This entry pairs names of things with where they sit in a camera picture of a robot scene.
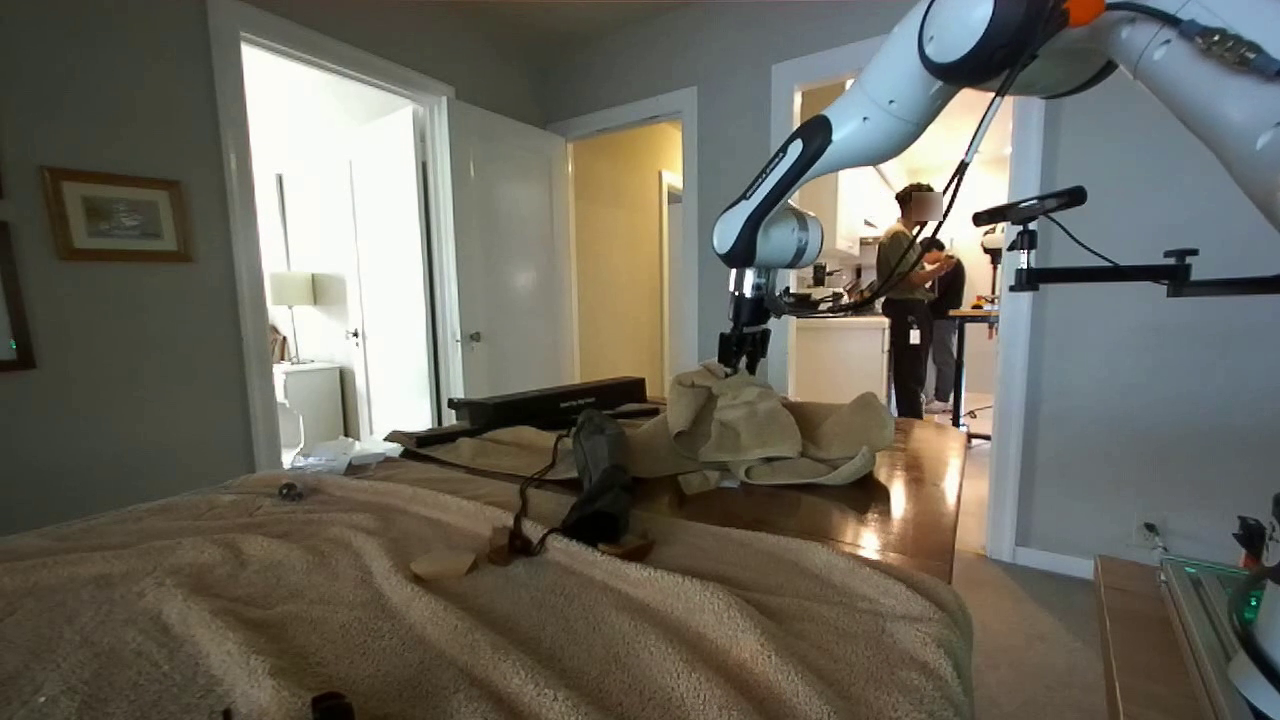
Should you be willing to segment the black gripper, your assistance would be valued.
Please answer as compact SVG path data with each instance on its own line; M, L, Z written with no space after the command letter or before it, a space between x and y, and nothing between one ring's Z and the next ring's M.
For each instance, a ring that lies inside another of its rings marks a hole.
M719 331L716 360L732 370L755 370L770 352L772 323L772 271L732 269L729 271L729 327Z

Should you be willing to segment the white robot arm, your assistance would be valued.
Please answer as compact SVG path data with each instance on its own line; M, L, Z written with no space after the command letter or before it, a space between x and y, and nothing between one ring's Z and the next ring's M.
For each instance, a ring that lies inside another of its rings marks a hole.
M900 156L956 90L1060 101L1125 67L1280 223L1280 0L917 0L856 84L792 128L716 215L732 320L716 360L752 370L779 316L772 275L826 228L807 180Z

